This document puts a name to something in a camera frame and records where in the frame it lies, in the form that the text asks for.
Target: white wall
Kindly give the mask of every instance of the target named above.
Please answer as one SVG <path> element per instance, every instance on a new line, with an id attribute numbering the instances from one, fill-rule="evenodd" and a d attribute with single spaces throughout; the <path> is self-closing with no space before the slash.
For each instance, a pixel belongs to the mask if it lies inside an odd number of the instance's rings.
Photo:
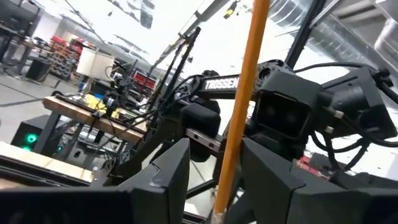
<path id="1" fill-rule="evenodd" d="M 33 33 L 33 37 L 39 37 L 48 42 L 58 29 L 61 20 L 61 17 L 55 17 L 48 13 L 43 13 L 39 24 L 37 24 L 36 30 Z"/>

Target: green light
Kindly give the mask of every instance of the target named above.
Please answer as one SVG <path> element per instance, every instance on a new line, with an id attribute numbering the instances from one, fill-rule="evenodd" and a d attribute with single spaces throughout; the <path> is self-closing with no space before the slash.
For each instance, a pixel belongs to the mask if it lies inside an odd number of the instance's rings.
<path id="1" fill-rule="evenodd" d="M 29 146 L 22 146 L 21 148 L 23 148 L 23 149 L 25 149 L 25 150 L 28 150 L 28 151 L 31 151 L 31 150 L 32 150 L 32 148 L 29 147 Z"/>
<path id="2" fill-rule="evenodd" d="M 33 142 L 37 141 L 37 138 L 38 138 L 37 134 L 27 134 L 26 137 L 25 137 L 25 140 L 28 143 L 33 143 Z"/>

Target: orange pole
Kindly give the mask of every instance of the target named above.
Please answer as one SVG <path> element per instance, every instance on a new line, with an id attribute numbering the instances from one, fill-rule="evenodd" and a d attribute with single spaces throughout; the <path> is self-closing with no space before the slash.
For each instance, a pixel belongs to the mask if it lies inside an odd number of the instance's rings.
<path id="1" fill-rule="evenodd" d="M 243 58 L 241 76 L 235 96 L 235 106 L 229 126 L 228 139 L 221 169 L 218 193 L 214 206 L 214 223 L 222 217 L 228 204 L 235 165 L 238 161 L 243 129 L 248 115 L 248 105 L 253 92 L 257 61 L 262 44 L 262 37 L 268 18 L 269 0 L 255 0 L 249 30 L 248 42 Z"/>

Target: wooden table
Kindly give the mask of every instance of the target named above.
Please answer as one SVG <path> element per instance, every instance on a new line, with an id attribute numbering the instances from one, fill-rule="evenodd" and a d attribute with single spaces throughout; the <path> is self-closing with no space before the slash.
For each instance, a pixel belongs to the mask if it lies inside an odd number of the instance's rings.
<path id="1" fill-rule="evenodd" d="M 79 108 L 66 101 L 59 100 L 55 96 L 49 96 L 44 98 L 43 105 L 46 109 L 71 118 L 75 121 L 78 121 L 79 123 L 85 123 L 87 125 L 90 125 L 94 120 L 94 118 L 91 117 L 91 112 Z M 139 127 L 143 131 L 145 131 L 144 123 Z M 105 118 L 101 118 L 100 120 L 98 120 L 94 124 L 94 128 L 99 129 L 100 131 L 104 131 L 106 133 L 116 134 L 119 138 L 126 141 L 137 142 L 138 140 L 140 140 L 140 138 L 143 137 L 143 134 L 138 133 L 137 131 L 131 129 L 125 131 L 127 126 L 114 123 Z"/>
<path id="2" fill-rule="evenodd" d="M 35 166 L 43 167 L 48 170 L 59 172 L 77 179 L 91 182 L 93 175 L 90 170 L 85 170 L 66 162 L 58 161 L 47 156 L 43 156 L 16 146 L 12 146 L 5 142 L 0 142 L 0 155 L 11 159 L 26 162 Z M 0 177 L 0 189 L 23 187 L 22 184 Z"/>

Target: floor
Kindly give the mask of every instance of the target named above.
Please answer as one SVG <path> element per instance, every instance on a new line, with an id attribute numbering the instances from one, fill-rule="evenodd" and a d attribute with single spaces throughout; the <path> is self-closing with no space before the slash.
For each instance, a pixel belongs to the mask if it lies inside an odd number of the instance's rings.
<path id="1" fill-rule="evenodd" d="M 42 106 L 41 98 L 51 95 L 54 90 L 63 93 L 76 92 L 74 86 L 62 82 L 57 89 L 52 88 L 51 86 L 54 86 L 56 82 L 55 78 L 48 77 L 43 84 L 38 85 L 0 75 L 0 96 L 2 96 L 0 97 L 0 141 L 10 143 L 21 121 L 50 114 L 50 111 Z M 210 180 L 214 164 L 214 158 L 210 158 L 205 163 L 192 162 L 188 188 Z M 198 215 L 207 216 L 212 208 L 213 196 L 210 191 L 207 191 L 191 198 L 188 203 L 195 206 L 190 211 L 196 209 Z"/>

